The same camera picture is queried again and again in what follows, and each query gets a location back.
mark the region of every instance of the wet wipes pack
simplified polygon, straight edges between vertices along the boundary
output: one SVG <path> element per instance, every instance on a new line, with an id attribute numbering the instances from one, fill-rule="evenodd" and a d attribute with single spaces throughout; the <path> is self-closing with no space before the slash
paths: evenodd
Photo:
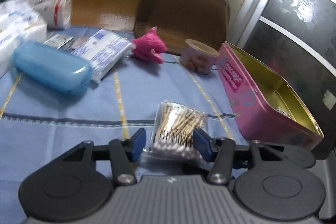
<path id="1" fill-rule="evenodd" d="M 93 68 L 92 80 L 97 84 L 132 47 L 132 43 L 114 32 L 99 30 L 71 54 L 89 60 Z"/>

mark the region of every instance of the open tin box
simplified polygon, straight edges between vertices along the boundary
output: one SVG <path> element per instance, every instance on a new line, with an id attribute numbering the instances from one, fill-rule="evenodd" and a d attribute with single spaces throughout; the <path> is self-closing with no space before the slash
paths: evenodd
<path id="1" fill-rule="evenodd" d="M 275 71 L 223 43 L 216 61 L 241 134 L 248 140 L 313 149 L 323 133 L 300 97 Z"/>

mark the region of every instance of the yellow stripe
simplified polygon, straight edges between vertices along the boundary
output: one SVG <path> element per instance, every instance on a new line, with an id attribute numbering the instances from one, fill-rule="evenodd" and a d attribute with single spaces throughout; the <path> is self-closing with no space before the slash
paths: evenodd
<path id="1" fill-rule="evenodd" d="M 125 117 L 123 99 L 121 97 L 119 78 L 118 78 L 118 73 L 117 73 L 116 69 L 113 69 L 113 77 L 114 77 L 115 93 L 116 93 L 117 101 L 118 101 L 118 109 L 119 109 L 119 113 L 120 113 L 120 120 L 121 120 L 121 125 L 122 125 L 122 128 L 123 128 L 123 137 L 128 139 L 129 136 L 128 136 L 127 120 L 126 120 L 126 117 Z"/>
<path id="2" fill-rule="evenodd" d="M 181 63 L 179 62 L 178 58 L 176 56 L 174 56 L 174 58 L 176 59 L 176 61 L 181 65 Z M 197 82 L 197 80 L 195 79 L 195 77 L 192 76 L 192 74 L 187 70 L 187 73 L 189 74 L 190 78 L 192 79 L 192 81 L 195 83 L 195 85 L 198 87 L 199 91 L 202 93 L 202 95 L 204 96 L 204 98 L 208 101 L 208 103 L 210 104 L 213 112 L 215 112 L 216 116 L 218 117 L 222 127 L 224 128 L 227 136 L 230 139 L 233 139 L 232 134 L 230 133 L 229 129 L 227 128 L 226 124 L 223 122 L 222 117 L 219 115 L 219 113 L 217 112 L 215 106 L 213 105 L 212 101 L 210 100 L 210 98 L 206 95 L 205 91 L 202 89 L 201 85 Z"/>
<path id="3" fill-rule="evenodd" d="M 17 86 L 17 83 L 19 83 L 19 81 L 21 79 L 21 76 L 22 76 L 22 72 L 18 75 L 18 77 L 16 78 L 14 84 L 12 85 L 12 87 L 11 87 L 11 89 L 9 91 L 9 94 L 8 94 L 8 96 L 7 96 L 5 102 L 4 102 L 4 104 L 3 104 L 3 106 L 2 106 L 2 108 L 0 110 L 0 119 L 2 118 L 3 112 L 5 111 L 5 108 L 6 108 L 7 104 L 8 104 L 8 102 L 9 102 L 10 98 L 12 97 L 12 94 L 13 94 L 16 86 Z"/>

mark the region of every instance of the paper cup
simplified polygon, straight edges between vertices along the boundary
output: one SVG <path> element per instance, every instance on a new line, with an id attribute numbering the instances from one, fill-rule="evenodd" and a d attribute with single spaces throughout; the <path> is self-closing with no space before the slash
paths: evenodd
<path id="1" fill-rule="evenodd" d="M 219 52 L 196 40 L 187 39 L 185 42 L 187 47 L 181 54 L 180 63 L 194 72 L 208 74 Z"/>

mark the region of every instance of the plastic wrapped roll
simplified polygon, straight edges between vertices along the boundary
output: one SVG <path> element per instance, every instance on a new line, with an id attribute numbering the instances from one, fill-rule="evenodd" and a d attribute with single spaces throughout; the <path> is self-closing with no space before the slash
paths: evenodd
<path id="1" fill-rule="evenodd" d="M 72 4 L 71 0 L 45 0 L 34 5 L 49 28 L 66 29 L 70 26 Z"/>
<path id="2" fill-rule="evenodd" d="M 49 28 L 70 27 L 71 0 L 35 0 L 34 10 L 41 14 Z"/>

